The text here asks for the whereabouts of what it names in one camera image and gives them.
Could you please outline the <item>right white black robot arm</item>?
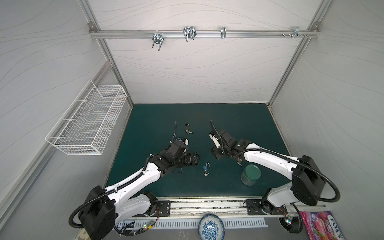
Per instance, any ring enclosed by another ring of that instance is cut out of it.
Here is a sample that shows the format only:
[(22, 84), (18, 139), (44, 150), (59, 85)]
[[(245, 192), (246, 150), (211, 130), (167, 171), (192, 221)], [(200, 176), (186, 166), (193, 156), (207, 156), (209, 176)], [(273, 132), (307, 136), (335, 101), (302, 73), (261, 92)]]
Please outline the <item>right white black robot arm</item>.
[(236, 141), (226, 130), (219, 132), (210, 122), (210, 138), (215, 146), (212, 153), (217, 159), (223, 157), (264, 166), (286, 177), (289, 182), (277, 188), (270, 188), (257, 206), (271, 214), (283, 205), (303, 203), (316, 206), (318, 202), (335, 203), (341, 193), (335, 183), (325, 176), (315, 161), (306, 155), (291, 157), (262, 148), (246, 139)]

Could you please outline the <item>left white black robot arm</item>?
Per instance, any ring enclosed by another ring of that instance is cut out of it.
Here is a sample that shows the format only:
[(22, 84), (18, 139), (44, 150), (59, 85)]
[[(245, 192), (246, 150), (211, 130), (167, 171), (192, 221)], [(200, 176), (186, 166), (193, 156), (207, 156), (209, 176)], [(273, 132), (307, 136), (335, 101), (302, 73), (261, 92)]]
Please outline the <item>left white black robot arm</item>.
[(144, 166), (134, 174), (106, 188), (94, 187), (85, 202), (70, 214), (69, 225), (84, 229), (92, 240), (102, 240), (112, 230), (125, 237), (148, 231), (156, 221), (135, 231), (127, 230), (132, 224), (120, 228), (117, 224), (136, 215), (161, 216), (159, 200), (151, 192), (140, 191), (177, 169), (198, 165), (200, 156), (189, 151), (188, 143), (188, 139), (174, 134), (170, 145), (156, 155), (150, 154)]

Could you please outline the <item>blue padlock with keys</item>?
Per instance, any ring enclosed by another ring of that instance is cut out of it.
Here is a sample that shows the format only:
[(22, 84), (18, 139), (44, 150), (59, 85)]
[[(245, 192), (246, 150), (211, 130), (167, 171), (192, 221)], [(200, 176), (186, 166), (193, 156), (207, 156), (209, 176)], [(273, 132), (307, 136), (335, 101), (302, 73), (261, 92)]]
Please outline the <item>blue padlock with keys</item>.
[(208, 176), (210, 173), (209, 173), (209, 166), (210, 166), (210, 163), (206, 163), (203, 167), (204, 169), (204, 176)]

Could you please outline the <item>green lidded jar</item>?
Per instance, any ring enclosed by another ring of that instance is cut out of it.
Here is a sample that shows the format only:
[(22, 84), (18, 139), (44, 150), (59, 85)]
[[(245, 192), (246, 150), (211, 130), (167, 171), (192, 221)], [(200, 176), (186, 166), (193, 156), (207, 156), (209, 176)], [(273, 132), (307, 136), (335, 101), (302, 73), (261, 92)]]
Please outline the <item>green lidded jar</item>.
[(247, 165), (241, 173), (241, 181), (246, 186), (253, 186), (261, 175), (261, 170), (256, 165)]

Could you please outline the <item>green table mat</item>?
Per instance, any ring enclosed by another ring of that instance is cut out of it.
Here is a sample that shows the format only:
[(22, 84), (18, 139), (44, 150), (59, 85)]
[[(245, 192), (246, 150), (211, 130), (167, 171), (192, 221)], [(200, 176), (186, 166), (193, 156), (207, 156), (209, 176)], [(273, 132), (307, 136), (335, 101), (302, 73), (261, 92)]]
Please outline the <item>green table mat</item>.
[[(267, 189), (279, 187), (288, 179), (266, 167), (253, 185), (241, 181), (242, 167), (236, 160), (216, 160), (209, 134), (210, 122), (217, 130), (227, 130), (236, 140), (246, 139), (263, 148), (286, 155), (288, 150), (265, 104), (136, 104), (128, 120), (107, 185), (113, 185), (144, 166), (150, 154), (170, 145), (174, 134), (189, 140), (189, 150), (200, 156), (198, 165), (178, 169), (148, 185), (156, 197), (230, 197), (262, 196)], [(194, 134), (185, 132), (190, 124)], [(210, 163), (209, 175), (204, 165)]]

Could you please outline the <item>blue white patterned plate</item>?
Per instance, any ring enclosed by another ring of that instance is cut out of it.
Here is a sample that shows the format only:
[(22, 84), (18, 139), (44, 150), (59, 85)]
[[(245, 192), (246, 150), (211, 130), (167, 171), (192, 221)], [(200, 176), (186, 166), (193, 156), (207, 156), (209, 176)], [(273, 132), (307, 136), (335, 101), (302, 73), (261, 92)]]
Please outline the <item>blue white patterned plate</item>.
[(200, 240), (223, 240), (225, 238), (223, 221), (214, 214), (203, 216), (198, 223), (198, 235)]

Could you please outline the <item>pink Fox's candy bag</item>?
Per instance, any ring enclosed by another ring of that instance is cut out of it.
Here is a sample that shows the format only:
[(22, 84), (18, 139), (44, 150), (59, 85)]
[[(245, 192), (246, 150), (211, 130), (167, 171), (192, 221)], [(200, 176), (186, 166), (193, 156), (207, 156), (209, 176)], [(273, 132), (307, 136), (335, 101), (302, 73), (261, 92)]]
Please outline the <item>pink Fox's candy bag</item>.
[(345, 239), (330, 211), (300, 213), (310, 240)]

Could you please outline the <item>metal U-bolt clamp middle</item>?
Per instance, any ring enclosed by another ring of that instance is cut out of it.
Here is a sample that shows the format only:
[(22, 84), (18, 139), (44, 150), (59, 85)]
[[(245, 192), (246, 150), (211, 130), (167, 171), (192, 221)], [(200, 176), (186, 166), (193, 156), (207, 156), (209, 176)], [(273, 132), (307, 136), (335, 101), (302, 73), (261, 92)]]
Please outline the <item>metal U-bolt clamp middle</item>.
[(197, 35), (196, 28), (192, 27), (192, 26), (186, 27), (183, 29), (183, 34), (184, 34), (186, 42), (188, 42), (189, 39), (194, 40), (196, 35)]

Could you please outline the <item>metal u-bolt clamp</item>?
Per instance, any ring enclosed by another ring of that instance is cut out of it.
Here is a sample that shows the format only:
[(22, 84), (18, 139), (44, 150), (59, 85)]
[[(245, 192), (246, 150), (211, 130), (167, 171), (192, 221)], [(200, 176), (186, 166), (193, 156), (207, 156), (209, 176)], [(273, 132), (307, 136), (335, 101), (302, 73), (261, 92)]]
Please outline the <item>metal u-bolt clamp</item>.
[(154, 48), (155, 45), (158, 45), (158, 51), (161, 50), (161, 47), (162, 47), (162, 44), (164, 42), (164, 37), (163, 35), (159, 34), (159, 33), (155, 33), (153, 34), (153, 37), (152, 37), (152, 48)]
[(196, 35), (197, 35), (196, 28), (192, 27), (192, 26), (186, 27), (183, 29), (183, 34), (184, 34), (186, 42), (188, 42), (189, 39), (194, 40)]

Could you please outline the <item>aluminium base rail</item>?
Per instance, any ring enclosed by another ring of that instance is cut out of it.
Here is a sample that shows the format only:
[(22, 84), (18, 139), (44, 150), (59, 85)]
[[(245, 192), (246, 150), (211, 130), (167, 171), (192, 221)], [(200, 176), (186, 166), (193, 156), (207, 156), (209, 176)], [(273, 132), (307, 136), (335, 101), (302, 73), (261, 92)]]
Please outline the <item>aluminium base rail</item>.
[(230, 196), (230, 197), (153, 197), (140, 195), (126, 201), (116, 203), (116, 213), (112, 219), (118, 224), (128, 219), (154, 219), (146, 217), (144, 213), (151, 203), (156, 201), (170, 201), (171, 212), (169, 217), (160, 219), (199, 219), (207, 214), (214, 214), (220, 218), (251, 218), (247, 214), (243, 203), (247, 199), (261, 199), (261, 196)]

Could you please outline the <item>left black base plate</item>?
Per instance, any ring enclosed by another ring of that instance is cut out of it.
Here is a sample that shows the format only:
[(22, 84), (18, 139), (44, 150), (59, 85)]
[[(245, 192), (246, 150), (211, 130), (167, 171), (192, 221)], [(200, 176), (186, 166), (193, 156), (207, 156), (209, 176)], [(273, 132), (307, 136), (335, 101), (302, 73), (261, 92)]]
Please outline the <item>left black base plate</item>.
[(144, 213), (146, 217), (169, 217), (171, 212), (170, 201), (156, 201), (150, 204), (149, 209)]

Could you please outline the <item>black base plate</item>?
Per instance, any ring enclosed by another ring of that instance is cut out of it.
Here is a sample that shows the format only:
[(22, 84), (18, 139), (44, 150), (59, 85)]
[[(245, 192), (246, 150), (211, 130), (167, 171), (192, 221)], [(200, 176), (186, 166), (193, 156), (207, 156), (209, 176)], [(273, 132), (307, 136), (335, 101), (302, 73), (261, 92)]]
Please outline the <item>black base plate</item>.
[(149, 209), (144, 213), (146, 217), (169, 217), (171, 212), (170, 201), (156, 201), (150, 204)]
[(250, 216), (269, 216), (269, 215), (282, 215), (288, 214), (285, 206), (280, 208), (273, 207), (272, 205), (263, 205), (263, 201), (260, 199), (247, 199), (243, 203), (243, 207), (246, 209), (247, 214)]

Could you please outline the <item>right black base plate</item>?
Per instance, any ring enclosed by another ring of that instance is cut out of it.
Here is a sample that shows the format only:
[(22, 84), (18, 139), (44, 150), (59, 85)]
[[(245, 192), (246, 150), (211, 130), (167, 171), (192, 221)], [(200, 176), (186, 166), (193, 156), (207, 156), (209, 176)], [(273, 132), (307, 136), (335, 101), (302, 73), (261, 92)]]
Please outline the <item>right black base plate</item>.
[(263, 201), (260, 199), (247, 199), (243, 203), (243, 207), (246, 209), (247, 214), (250, 216), (269, 216), (269, 215), (282, 215), (288, 214), (285, 206), (280, 208), (273, 207), (272, 205), (263, 205)]

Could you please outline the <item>small metal bracket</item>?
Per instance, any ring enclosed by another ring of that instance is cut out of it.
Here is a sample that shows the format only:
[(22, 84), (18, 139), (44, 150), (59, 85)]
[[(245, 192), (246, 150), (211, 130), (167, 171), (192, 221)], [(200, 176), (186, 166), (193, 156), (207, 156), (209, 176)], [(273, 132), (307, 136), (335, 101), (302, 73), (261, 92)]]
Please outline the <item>small metal bracket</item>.
[(221, 39), (225, 39), (227, 34), (226, 27), (221, 27)]

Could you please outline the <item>aluminium crossbar rail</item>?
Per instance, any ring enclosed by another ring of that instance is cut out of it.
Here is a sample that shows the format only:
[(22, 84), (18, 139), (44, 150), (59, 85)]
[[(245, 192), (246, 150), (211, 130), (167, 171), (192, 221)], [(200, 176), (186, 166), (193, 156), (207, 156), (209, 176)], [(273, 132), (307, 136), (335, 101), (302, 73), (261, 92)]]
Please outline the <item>aluminium crossbar rail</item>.
[[(225, 39), (261, 39), (261, 38), (284, 38), (282, 34), (290, 34), (293, 30), (229, 30)], [(196, 39), (221, 39), (221, 30), (196, 30)], [(320, 31), (300, 30), (308, 34), (308, 38), (317, 38)], [(90, 33), (93, 39), (152, 39), (153, 34), (159, 33), (164, 39), (183, 39), (182, 30), (165, 31), (97, 31)]]

